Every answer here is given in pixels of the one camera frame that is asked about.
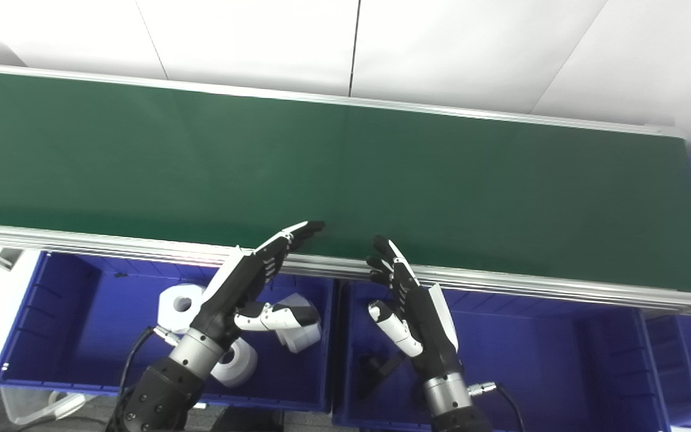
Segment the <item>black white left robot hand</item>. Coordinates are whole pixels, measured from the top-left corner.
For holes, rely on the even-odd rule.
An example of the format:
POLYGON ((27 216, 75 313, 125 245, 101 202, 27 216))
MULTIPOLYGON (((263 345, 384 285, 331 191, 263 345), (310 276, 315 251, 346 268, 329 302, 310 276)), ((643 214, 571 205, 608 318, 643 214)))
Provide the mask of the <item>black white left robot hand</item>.
POLYGON ((208 288, 213 295, 203 301, 190 328, 227 350, 242 332, 234 322, 236 312, 255 301, 280 273, 286 257, 324 227, 324 221, 303 221, 280 230, 252 251, 238 249, 238 262, 232 266, 226 262, 217 271, 213 279, 217 288, 208 288))

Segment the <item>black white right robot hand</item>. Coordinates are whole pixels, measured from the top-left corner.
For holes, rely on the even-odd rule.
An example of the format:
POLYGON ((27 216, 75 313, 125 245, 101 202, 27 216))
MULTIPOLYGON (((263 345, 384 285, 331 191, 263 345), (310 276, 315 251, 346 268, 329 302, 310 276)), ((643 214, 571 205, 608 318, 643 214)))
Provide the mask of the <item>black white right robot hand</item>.
POLYGON ((389 238, 375 235, 372 244, 377 255, 366 260, 371 280, 386 286, 393 300, 391 305, 381 300, 368 304, 373 322, 411 358, 423 382, 462 374, 457 334, 441 289, 422 285, 389 238))

